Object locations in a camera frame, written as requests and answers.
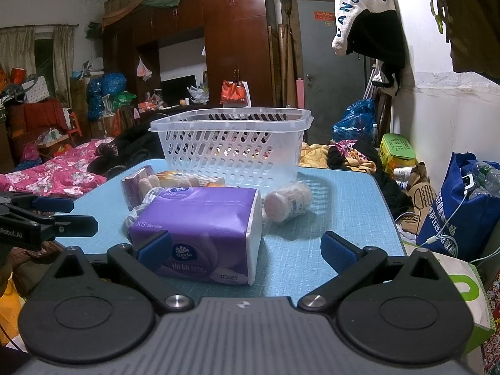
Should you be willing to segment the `purple tissue pack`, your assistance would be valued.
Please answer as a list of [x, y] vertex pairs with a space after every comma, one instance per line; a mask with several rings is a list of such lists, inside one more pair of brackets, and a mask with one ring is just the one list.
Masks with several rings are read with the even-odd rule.
[[163, 230], [169, 232], [172, 246], [160, 253], [160, 275], [230, 285], [255, 282], [263, 231], [258, 190], [163, 189], [128, 231], [131, 243], [139, 245]]

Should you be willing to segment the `white pill bottle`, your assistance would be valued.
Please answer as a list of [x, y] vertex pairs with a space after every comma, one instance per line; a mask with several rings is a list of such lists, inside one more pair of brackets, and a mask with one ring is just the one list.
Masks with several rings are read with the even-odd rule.
[[311, 189], [305, 183], [294, 182], [270, 191], [263, 200], [263, 208], [268, 219], [283, 223], [305, 214], [312, 201]]

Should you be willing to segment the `pink floral blanket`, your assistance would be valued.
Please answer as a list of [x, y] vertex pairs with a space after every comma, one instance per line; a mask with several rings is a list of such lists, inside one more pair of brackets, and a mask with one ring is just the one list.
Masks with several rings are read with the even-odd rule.
[[111, 138], [92, 140], [36, 167], [1, 174], [1, 192], [30, 192], [37, 196], [69, 197], [77, 199], [106, 182], [106, 178], [87, 171], [97, 157], [101, 144]]

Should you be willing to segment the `brown paper bag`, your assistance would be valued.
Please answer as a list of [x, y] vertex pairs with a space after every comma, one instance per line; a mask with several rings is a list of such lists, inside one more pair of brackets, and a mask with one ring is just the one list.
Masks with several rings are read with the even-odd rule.
[[409, 210], [409, 214], [401, 218], [400, 222], [405, 231], [411, 234], [419, 234], [429, 209], [437, 196], [427, 176], [427, 170], [423, 162], [419, 162], [412, 169], [406, 194], [412, 199], [413, 207]]

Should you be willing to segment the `green white bag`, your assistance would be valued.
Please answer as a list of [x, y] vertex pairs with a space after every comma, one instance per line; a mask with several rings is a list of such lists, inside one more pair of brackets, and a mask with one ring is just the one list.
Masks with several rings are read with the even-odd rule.
[[371, 330], [401, 337], [381, 357], [414, 367], [457, 360], [495, 331], [475, 268], [462, 260], [405, 242], [407, 256], [393, 282], [381, 285]]

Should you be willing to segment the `black clothing pile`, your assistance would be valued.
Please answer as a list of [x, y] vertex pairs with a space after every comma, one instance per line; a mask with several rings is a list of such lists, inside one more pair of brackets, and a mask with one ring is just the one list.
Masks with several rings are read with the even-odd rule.
[[149, 128], [150, 122], [139, 124], [113, 141], [100, 144], [95, 151], [96, 158], [87, 166], [87, 172], [112, 179], [139, 163], [164, 158], [158, 134]]

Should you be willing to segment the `green yellow box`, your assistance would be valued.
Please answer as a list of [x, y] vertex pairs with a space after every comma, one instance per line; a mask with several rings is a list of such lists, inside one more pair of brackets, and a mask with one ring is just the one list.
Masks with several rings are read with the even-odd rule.
[[384, 134], [379, 154], [382, 167], [387, 173], [392, 173], [395, 168], [413, 167], [417, 164], [413, 147], [399, 134]]

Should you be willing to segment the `blue plastic bag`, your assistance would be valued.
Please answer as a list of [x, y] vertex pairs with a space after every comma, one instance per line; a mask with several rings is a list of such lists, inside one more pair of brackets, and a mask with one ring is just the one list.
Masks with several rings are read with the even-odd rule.
[[332, 140], [372, 141], [375, 127], [374, 99], [359, 100], [349, 105], [341, 119], [332, 126]]

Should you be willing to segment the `beige curtain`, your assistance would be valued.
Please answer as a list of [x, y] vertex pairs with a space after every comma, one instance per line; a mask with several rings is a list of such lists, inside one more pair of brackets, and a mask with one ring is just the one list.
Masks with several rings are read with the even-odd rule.
[[[52, 30], [52, 77], [55, 96], [68, 107], [70, 76], [73, 71], [76, 25], [49, 25]], [[21, 68], [28, 75], [36, 73], [35, 40], [37, 25], [1, 28], [1, 68]]]

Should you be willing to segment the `black television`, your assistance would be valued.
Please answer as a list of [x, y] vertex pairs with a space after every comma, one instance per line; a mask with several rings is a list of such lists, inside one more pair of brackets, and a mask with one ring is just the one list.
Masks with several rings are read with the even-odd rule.
[[179, 105], [181, 100], [189, 98], [188, 89], [196, 86], [195, 75], [177, 77], [160, 82], [163, 102], [167, 106]]

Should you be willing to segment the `grey metal door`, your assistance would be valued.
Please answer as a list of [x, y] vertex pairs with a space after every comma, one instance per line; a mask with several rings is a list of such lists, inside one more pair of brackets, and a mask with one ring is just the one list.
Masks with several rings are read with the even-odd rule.
[[369, 60], [356, 53], [337, 55], [332, 41], [337, 34], [335, 3], [297, 2], [302, 49], [305, 108], [313, 115], [307, 143], [327, 144], [332, 126], [347, 107], [363, 97]]

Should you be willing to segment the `orange white hanging bag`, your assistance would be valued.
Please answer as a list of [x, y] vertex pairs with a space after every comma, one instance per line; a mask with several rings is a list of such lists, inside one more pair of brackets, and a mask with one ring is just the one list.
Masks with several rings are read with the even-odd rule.
[[221, 86], [219, 103], [236, 107], [250, 106], [251, 98], [247, 83], [241, 80], [224, 80]]

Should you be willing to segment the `white black hanging jacket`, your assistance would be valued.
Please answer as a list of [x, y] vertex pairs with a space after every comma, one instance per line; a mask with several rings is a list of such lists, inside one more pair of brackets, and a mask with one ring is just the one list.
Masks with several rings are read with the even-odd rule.
[[335, 0], [337, 31], [332, 49], [375, 60], [372, 84], [390, 96], [398, 94], [406, 66], [403, 28], [394, 0]]

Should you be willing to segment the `dark red wooden wardrobe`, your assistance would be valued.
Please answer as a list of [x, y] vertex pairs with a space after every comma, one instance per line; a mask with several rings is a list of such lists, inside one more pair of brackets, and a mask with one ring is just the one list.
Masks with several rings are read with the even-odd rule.
[[180, 0], [175, 8], [143, 4], [104, 27], [103, 66], [125, 76], [143, 101], [160, 87], [160, 50], [202, 38], [209, 105], [219, 106], [224, 81], [249, 86], [252, 105], [281, 103], [280, 59], [274, 0]]

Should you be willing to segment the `olive hanging bag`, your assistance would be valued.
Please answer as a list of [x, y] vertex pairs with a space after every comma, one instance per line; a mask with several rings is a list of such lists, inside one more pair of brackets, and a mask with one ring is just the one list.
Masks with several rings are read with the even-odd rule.
[[499, 83], [499, 0], [431, 0], [431, 14], [451, 45], [453, 71]]

